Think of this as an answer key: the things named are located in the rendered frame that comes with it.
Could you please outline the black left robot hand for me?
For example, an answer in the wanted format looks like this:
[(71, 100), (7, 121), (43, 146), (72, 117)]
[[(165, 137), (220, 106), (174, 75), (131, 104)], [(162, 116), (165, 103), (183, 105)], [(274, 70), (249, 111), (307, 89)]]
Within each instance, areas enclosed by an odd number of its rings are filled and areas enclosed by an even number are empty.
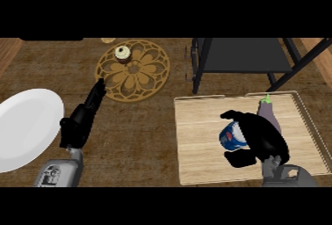
[(93, 85), (86, 102), (78, 104), (71, 116), (68, 118), (62, 118), (59, 121), (59, 146), (62, 148), (83, 148), (88, 140), (94, 115), (102, 104), (105, 93), (105, 83), (100, 78), (97, 83)]

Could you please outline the black tiered shelf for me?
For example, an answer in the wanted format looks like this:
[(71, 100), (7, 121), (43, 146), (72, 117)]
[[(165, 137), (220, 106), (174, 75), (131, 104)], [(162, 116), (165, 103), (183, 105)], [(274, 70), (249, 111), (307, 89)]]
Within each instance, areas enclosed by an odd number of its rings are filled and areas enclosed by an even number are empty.
[(305, 56), (299, 55), (292, 38), (283, 38), (283, 44), (295, 65), (286, 60), (276, 38), (193, 38), (192, 92), (198, 93), (204, 73), (266, 74), (271, 85), (267, 92), (276, 91), (332, 45), (332, 38), (323, 38)]

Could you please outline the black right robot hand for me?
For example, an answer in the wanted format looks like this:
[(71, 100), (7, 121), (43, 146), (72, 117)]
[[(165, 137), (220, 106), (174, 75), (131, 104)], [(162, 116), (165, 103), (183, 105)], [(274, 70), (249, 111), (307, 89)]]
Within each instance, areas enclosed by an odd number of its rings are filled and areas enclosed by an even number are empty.
[(239, 122), (240, 132), (248, 149), (226, 152), (224, 157), (235, 168), (257, 164), (257, 159), (264, 162), (270, 156), (280, 157), (280, 165), (289, 161), (289, 148), (282, 134), (271, 122), (260, 115), (249, 112), (229, 110), (220, 117)]

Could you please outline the white plate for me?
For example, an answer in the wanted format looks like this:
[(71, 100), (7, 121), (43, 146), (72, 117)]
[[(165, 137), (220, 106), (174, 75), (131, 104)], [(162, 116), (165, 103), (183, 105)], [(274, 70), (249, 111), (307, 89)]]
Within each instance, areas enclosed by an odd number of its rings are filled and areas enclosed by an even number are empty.
[(0, 103), (0, 173), (25, 166), (59, 133), (63, 103), (47, 89), (21, 91)]

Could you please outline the round brown floral placemat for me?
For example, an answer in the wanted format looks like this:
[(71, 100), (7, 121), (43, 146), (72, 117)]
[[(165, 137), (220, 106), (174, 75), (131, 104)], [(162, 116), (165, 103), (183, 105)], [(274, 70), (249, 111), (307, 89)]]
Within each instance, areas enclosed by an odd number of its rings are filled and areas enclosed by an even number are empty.
[[(114, 57), (115, 48), (119, 46), (127, 46), (131, 50), (127, 63), (119, 63)], [(102, 54), (94, 78), (103, 79), (109, 99), (133, 103), (150, 98), (164, 88), (170, 69), (167, 51), (149, 40), (127, 40)]]

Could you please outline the blue and white can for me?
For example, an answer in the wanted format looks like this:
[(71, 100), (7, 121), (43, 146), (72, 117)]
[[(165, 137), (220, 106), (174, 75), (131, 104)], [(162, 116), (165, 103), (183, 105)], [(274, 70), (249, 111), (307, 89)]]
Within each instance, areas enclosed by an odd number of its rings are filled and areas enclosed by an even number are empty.
[(233, 121), (220, 131), (220, 145), (229, 151), (246, 146), (246, 140), (242, 135), (238, 121)]

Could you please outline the pale wooden tray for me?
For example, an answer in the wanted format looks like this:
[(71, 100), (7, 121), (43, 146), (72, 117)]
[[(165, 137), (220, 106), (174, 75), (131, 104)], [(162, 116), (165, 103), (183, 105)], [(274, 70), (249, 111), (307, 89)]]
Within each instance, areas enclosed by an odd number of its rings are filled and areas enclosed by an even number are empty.
[(332, 173), (332, 155), (326, 150), (302, 99), (295, 91), (249, 93), (174, 99), (177, 122), (177, 161), (181, 185), (198, 185), (260, 179), (261, 165), (233, 168), (224, 158), (220, 131), (229, 125), (220, 115), (229, 110), (255, 113), (258, 102), (268, 98), (273, 115), (289, 147), (289, 163), (314, 176)]

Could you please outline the purple eggplant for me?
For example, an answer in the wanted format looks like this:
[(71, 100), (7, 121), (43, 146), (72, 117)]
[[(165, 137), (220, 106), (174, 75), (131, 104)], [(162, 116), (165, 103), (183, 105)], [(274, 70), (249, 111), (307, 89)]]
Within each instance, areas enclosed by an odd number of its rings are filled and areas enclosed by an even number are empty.
[(273, 101), (270, 100), (270, 95), (266, 95), (266, 97), (260, 100), (257, 114), (270, 121), (276, 130), (282, 131), (277, 119), (273, 114)]

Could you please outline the cupcake with cream frosting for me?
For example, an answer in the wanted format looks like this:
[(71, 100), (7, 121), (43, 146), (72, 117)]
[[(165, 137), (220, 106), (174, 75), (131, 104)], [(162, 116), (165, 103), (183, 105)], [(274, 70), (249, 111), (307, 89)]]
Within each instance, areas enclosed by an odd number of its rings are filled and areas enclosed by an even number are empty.
[(127, 46), (115, 48), (114, 57), (119, 63), (127, 63), (131, 57), (131, 50)]

